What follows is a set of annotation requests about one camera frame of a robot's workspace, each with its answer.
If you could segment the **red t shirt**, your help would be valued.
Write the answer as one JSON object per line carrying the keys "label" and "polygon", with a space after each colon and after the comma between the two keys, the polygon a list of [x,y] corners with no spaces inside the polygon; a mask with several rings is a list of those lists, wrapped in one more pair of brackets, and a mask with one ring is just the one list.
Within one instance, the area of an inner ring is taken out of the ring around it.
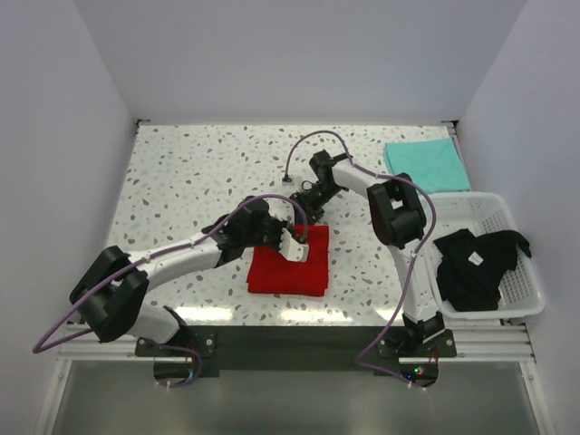
{"label": "red t shirt", "polygon": [[269,247],[256,247],[246,282],[248,292],[258,295],[322,297],[329,287],[328,226],[309,227],[309,253],[305,262],[290,262]]}

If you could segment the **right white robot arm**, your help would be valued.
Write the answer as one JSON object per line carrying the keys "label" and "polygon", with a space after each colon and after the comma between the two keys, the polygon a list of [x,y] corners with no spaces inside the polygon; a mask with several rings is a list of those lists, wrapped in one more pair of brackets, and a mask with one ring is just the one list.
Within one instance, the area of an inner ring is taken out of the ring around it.
{"label": "right white robot arm", "polygon": [[347,152],[333,157],[319,151],[309,165],[316,182],[309,187],[296,183],[292,199],[310,224],[320,221],[324,206],[343,191],[367,200],[373,233],[389,248],[401,279],[404,346],[413,355],[425,355],[445,330],[442,314],[428,295],[430,284],[421,257],[436,224],[429,195],[409,175],[377,174],[356,163]]}

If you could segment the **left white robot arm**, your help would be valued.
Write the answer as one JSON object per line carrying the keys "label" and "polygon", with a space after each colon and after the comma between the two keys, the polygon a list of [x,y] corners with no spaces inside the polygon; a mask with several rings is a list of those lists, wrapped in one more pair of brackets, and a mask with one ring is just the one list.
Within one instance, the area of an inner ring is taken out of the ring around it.
{"label": "left white robot arm", "polygon": [[170,307],[145,304],[146,294],[190,273],[235,261],[255,247],[267,247],[289,262],[303,262],[308,255],[305,237],[291,223],[271,216],[264,197],[250,197],[180,242],[132,253],[118,246],[103,249],[70,301],[101,342],[129,334],[178,355],[188,344],[185,321]]}

